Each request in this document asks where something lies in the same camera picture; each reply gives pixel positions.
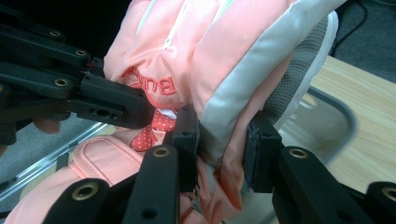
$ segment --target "black plastic bracket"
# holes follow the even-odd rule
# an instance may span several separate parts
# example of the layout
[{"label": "black plastic bracket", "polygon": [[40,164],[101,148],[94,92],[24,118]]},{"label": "black plastic bracket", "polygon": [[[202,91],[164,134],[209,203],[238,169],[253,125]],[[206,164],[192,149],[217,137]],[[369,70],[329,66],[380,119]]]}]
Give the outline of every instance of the black plastic bracket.
[{"label": "black plastic bracket", "polygon": [[193,192],[198,184],[197,153],[200,140],[199,120],[193,105],[181,107],[177,113],[172,146],[177,148],[180,192]]},{"label": "black plastic bracket", "polygon": [[270,167],[282,148],[282,137],[259,111],[247,126],[247,144],[244,156],[244,172],[247,185],[254,192],[272,193]]},{"label": "black plastic bracket", "polygon": [[178,155],[174,147],[149,149],[134,183],[122,223],[178,223]]},{"label": "black plastic bracket", "polygon": [[280,223],[374,223],[310,151],[284,147],[273,172]]}]

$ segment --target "wooden table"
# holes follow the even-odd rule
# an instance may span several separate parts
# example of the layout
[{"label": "wooden table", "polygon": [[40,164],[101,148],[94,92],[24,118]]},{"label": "wooden table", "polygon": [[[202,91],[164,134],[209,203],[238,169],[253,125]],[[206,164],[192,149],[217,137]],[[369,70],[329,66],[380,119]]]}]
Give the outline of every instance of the wooden table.
[{"label": "wooden table", "polygon": [[396,84],[328,57],[312,86],[357,118],[355,136],[328,165],[335,178],[361,192],[374,181],[396,183]]}]

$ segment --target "pink fabric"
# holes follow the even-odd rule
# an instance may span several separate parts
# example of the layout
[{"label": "pink fabric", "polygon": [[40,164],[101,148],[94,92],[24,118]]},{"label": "pink fabric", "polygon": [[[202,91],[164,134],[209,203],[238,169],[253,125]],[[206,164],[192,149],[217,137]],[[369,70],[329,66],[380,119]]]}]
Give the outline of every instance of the pink fabric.
[{"label": "pink fabric", "polygon": [[159,110],[155,110],[152,122],[134,138],[131,143],[131,148],[136,151],[146,151],[154,147],[159,139],[163,139],[166,132],[174,130],[175,123],[175,119],[170,119]]},{"label": "pink fabric", "polygon": [[113,136],[94,137],[79,145],[74,161],[30,191],[5,223],[42,223],[59,196],[87,177],[102,178],[110,186],[139,171],[142,155]]}]

